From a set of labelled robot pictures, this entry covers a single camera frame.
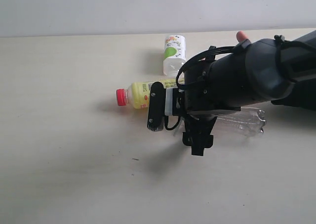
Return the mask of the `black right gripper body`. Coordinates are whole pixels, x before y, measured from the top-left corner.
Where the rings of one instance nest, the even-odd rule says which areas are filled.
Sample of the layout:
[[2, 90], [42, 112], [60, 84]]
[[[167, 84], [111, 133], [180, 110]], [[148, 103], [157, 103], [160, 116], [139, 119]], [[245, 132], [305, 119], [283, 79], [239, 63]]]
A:
[[241, 107], [228, 106], [218, 99], [215, 93], [218, 89], [212, 88], [208, 80], [211, 61], [197, 61], [190, 64], [184, 72], [185, 109], [187, 113], [196, 118], [214, 117], [233, 114], [241, 111]]

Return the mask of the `black sleeved forearm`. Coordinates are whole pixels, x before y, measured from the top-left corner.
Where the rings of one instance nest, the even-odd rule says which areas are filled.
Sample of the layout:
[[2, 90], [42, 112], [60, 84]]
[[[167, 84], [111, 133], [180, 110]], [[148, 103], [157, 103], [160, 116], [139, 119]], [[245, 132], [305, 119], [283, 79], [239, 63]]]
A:
[[316, 80], [298, 82], [292, 92], [285, 98], [271, 101], [273, 105], [316, 110]]

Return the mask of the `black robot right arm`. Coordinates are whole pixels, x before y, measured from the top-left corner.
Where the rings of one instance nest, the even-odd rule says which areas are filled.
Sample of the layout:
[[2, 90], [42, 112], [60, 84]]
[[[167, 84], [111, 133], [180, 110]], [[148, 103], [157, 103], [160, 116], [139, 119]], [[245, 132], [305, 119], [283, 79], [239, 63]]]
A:
[[287, 97], [300, 82], [316, 77], [316, 34], [288, 41], [282, 35], [212, 48], [188, 60], [185, 78], [185, 145], [202, 156], [213, 145], [216, 118], [241, 107]]

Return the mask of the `person's open bare hand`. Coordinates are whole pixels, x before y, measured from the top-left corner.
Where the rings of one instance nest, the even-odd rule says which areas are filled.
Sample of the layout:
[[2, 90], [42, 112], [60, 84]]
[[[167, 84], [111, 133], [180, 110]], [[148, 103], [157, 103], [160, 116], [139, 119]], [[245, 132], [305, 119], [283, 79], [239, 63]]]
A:
[[236, 34], [236, 38], [237, 38], [237, 41], [241, 43], [244, 40], [248, 39], [248, 36], [243, 31], [238, 31]]

